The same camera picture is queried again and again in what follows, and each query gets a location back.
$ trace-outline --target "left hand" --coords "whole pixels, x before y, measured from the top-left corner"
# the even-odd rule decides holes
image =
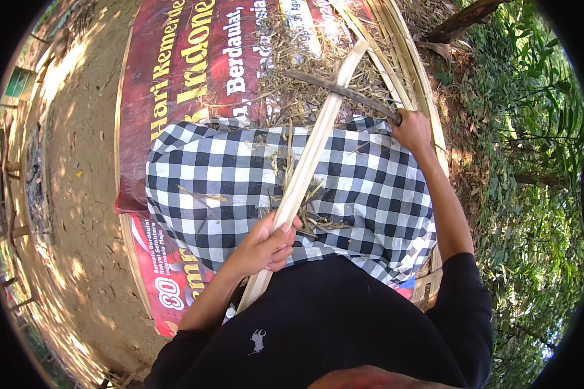
[[[286,265],[286,258],[292,255],[296,229],[302,224],[295,217],[292,225],[284,224],[270,235],[275,213],[270,212],[253,226],[220,271],[241,279],[257,274],[262,269],[279,271]]]

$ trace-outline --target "checkered sarong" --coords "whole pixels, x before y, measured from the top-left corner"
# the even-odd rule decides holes
[[[242,124],[223,119],[172,122],[147,159],[149,212],[181,248],[214,271],[234,253],[263,209],[278,206],[272,197],[283,194],[288,143],[282,133],[287,135],[288,128],[242,129]],[[317,238],[298,233],[288,266],[340,254],[397,287],[413,276],[436,242],[424,176],[412,154],[389,135],[385,121],[355,118],[339,126],[314,173],[328,192],[308,207],[349,227],[315,229]],[[294,129],[297,163],[308,138],[306,128]],[[220,195],[226,202],[193,198],[178,185],[196,194]]]

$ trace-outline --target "man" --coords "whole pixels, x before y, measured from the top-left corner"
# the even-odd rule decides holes
[[[424,174],[444,259],[435,306],[422,313],[340,256],[282,270],[301,223],[297,218],[269,237],[273,212],[188,309],[146,387],[484,386],[494,340],[490,294],[480,283],[463,209],[431,146],[428,119],[400,113],[392,136]],[[221,327],[238,284],[264,268],[278,272],[264,295]]]

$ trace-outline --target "hand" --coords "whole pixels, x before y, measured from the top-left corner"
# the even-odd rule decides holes
[[[292,255],[296,229],[302,224],[295,217],[292,226],[284,224],[270,235],[274,214],[270,212],[253,226],[220,271],[241,279],[257,274],[262,269],[279,271],[286,265],[286,258]]]
[[[392,136],[407,148],[413,156],[430,149],[430,123],[420,111],[398,109],[402,115],[402,123],[397,127],[393,123]]]

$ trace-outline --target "person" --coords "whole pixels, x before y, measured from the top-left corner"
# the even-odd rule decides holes
[[[421,167],[444,261],[435,306],[421,312],[350,260],[284,268],[301,222],[249,232],[160,351],[147,388],[482,388],[491,371],[490,293],[480,282],[458,198],[421,112],[399,110],[392,136]],[[221,326],[241,280],[269,269],[265,293]]]

